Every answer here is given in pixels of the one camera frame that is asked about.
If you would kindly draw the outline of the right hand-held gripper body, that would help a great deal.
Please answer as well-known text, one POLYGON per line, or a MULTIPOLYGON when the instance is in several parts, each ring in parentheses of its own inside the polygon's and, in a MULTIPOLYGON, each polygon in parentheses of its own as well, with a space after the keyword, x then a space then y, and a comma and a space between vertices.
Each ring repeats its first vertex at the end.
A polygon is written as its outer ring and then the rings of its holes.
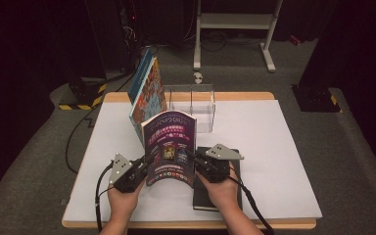
POLYGON ((195 163, 196 171, 210 183, 224 181, 230 174, 230 164, 239 168, 239 162, 244 159, 237 149, 230 149, 222 144, 216 144, 210 148, 199 147, 197 151, 210 158, 208 165, 195 163))

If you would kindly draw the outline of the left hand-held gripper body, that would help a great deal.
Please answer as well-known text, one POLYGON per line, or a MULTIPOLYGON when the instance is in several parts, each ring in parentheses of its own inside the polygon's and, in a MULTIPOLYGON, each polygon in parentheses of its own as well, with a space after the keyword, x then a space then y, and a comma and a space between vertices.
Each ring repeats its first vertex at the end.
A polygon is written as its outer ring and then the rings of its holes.
POLYGON ((134 160, 128 160, 121 154, 116 154, 113 161, 109 183, 121 193, 134 192, 148 174, 148 166, 141 168, 133 167, 132 161, 134 160))

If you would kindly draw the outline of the purple magazine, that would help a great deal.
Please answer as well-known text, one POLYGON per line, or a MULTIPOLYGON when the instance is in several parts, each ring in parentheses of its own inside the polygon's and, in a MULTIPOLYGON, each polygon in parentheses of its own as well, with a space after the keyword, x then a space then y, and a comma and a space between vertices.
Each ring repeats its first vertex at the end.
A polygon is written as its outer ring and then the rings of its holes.
POLYGON ((148 164, 146 184, 175 179, 193 187, 194 162, 186 150, 196 150, 197 119, 180 111, 165 111, 142 123, 145 154, 154 155, 148 164))

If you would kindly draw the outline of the black notebook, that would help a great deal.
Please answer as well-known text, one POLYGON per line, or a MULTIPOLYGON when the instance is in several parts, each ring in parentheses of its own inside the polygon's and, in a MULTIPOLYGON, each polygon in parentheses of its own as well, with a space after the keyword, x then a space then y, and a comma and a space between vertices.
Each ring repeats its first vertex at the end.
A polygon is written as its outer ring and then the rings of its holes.
MULTIPOLYGON (((233 164, 230 164, 234 171, 237 173, 237 177, 240 177, 240 163, 239 168, 236 168, 233 164)), ((193 193, 193 209, 197 211, 215 211, 217 207, 212 203, 206 186, 203 182, 196 177, 194 180, 194 193, 193 193)))

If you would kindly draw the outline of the clear acrylic book rack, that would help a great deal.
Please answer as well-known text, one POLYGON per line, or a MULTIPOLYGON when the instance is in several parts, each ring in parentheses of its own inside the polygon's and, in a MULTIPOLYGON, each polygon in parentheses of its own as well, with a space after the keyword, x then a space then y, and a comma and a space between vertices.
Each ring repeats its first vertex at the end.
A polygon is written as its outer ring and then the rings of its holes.
POLYGON ((197 131, 213 129, 215 96, 211 84, 179 84, 164 87, 167 108, 178 110, 197 119, 197 131))

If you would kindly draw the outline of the light blue picture book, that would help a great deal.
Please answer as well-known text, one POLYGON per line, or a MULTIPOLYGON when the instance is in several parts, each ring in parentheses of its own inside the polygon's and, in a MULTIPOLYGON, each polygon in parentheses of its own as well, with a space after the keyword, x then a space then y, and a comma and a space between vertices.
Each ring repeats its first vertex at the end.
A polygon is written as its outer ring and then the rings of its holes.
POLYGON ((156 57, 153 57, 143 73, 129 113, 129 119, 141 144, 144 144, 142 123, 165 110, 166 100, 159 62, 156 57))

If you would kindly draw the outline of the dark blue picture book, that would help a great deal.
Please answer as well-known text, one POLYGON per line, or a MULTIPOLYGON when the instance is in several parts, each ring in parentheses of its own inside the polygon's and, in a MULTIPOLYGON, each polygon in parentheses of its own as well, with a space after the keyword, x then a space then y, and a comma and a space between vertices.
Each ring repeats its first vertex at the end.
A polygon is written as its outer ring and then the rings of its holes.
POLYGON ((145 83, 148 78, 148 74, 151 71, 151 68, 154 63, 154 54, 152 50, 148 48, 145 51, 145 54, 140 61, 140 64, 136 70, 135 75, 133 75, 132 82, 130 88, 127 91, 128 98, 132 105, 135 105, 139 99, 140 94, 142 93, 142 89, 145 86, 145 83))

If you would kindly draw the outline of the person's right hand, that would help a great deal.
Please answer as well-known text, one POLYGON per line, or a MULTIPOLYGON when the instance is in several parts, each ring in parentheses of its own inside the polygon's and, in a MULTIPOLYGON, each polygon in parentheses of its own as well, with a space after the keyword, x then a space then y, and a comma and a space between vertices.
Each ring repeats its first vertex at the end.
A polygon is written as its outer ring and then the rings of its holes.
POLYGON ((211 202, 221 214, 232 215, 242 211, 238 205, 237 176, 233 169, 230 169, 230 174, 224 181, 218 183, 210 183, 200 172, 197 172, 196 175, 206 186, 211 202))

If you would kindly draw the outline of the person's left hand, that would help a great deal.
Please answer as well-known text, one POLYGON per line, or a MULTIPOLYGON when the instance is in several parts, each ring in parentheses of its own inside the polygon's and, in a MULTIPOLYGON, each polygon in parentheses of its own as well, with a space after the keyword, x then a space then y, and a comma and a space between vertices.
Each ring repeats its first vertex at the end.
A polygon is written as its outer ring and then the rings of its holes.
POLYGON ((118 189, 112 188, 108 192, 111 215, 108 224, 114 227, 127 227, 138 204, 138 196, 144 186, 142 181, 134 192, 121 193, 118 189))

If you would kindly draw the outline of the white table board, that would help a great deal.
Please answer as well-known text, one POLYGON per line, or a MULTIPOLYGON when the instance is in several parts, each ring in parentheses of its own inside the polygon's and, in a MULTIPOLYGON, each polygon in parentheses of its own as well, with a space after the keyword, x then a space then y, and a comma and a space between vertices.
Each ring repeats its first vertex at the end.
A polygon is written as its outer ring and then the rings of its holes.
MULTIPOLYGON (((116 154, 137 159, 144 149, 128 118, 126 102, 104 103, 96 120, 89 144, 65 210, 65 227, 93 227, 98 219, 108 220, 110 207, 102 197, 96 205, 95 191, 108 181, 100 176, 116 154)), ((245 203, 249 218, 258 212, 274 228, 311 229, 321 218, 297 147, 275 100, 219 101, 213 130, 200 133, 202 147, 223 144, 244 157, 241 178, 252 192, 256 205, 245 203)), ((165 179, 142 189, 132 227, 219 227, 216 211, 196 211, 193 191, 183 182, 165 179)))

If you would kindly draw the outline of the black stand base striped edge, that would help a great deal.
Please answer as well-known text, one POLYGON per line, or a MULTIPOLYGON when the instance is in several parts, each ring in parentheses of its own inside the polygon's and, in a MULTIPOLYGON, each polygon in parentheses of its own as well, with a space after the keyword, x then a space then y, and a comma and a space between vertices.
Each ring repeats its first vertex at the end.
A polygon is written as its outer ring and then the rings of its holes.
POLYGON ((313 89, 293 85, 292 91, 302 112, 339 113, 337 99, 328 89, 313 89))
POLYGON ((58 106, 64 111, 95 109, 101 103, 106 87, 102 81, 78 78, 69 83, 58 106))

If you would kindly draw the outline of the dark equipment rack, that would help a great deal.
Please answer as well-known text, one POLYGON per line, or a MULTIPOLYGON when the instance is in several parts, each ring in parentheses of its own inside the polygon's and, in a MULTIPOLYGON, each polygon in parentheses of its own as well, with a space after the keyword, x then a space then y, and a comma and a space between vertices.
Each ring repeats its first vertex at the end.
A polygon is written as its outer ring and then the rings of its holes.
POLYGON ((140 19, 140 0, 118 0, 121 26, 124 33, 124 43, 128 53, 128 68, 135 68, 138 58, 142 35, 140 19))

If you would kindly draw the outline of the white metal stand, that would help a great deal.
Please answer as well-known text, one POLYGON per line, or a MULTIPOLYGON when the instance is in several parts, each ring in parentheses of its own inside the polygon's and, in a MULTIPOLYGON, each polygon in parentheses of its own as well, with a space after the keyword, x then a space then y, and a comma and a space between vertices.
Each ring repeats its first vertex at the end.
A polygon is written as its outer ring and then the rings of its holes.
POLYGON ((197 0, 196 36, 193 57, 193 69, 201 69, 201 30, 202 29, 252 29, 266 30, 265 40, 259 45, 267 70, 276 72, 276 67, 269 52, 269 46, 277 25, 283 0, 276 0, 274 11, 271 14, 223 14, 203 13, 202 1, 197 0))

